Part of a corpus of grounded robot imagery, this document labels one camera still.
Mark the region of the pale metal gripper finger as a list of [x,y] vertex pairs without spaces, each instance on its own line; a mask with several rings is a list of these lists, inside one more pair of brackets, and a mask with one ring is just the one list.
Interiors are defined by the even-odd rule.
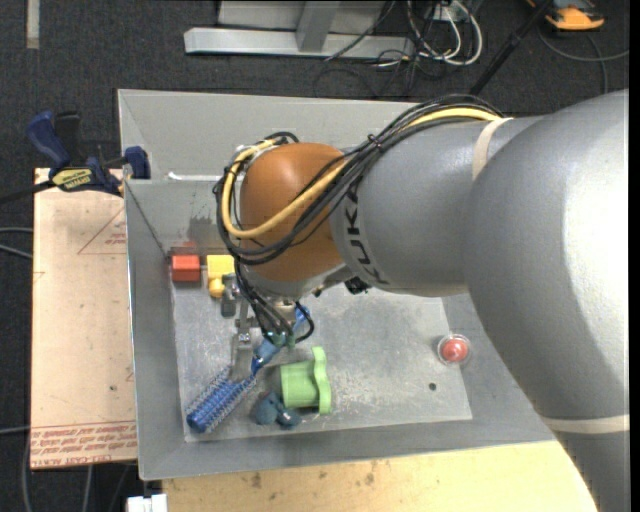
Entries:
[[252,374],[252,341],[248,331],[239,331],[231,343],[231,381],[243,381]]
[[234,317],[236,315],[235,275],[225,274],[222,277],[222,283],[224,289],[221,296],[221,314],[223,317]]

